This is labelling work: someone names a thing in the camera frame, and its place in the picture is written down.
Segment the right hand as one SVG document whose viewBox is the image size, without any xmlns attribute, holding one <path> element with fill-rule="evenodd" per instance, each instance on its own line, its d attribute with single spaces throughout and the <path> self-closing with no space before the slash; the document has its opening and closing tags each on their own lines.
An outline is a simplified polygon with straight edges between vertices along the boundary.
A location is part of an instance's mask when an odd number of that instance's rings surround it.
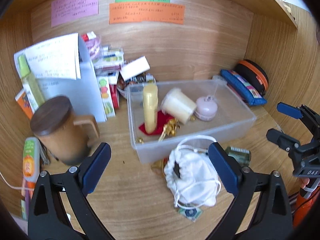
<svg viewBox="0 0 320 240">
<path fill-rule="evenodd" d="M 300 178 L 300 187 L 303 189 L 308 185 L 310 179 L 309 178 Z"/>
</svg>

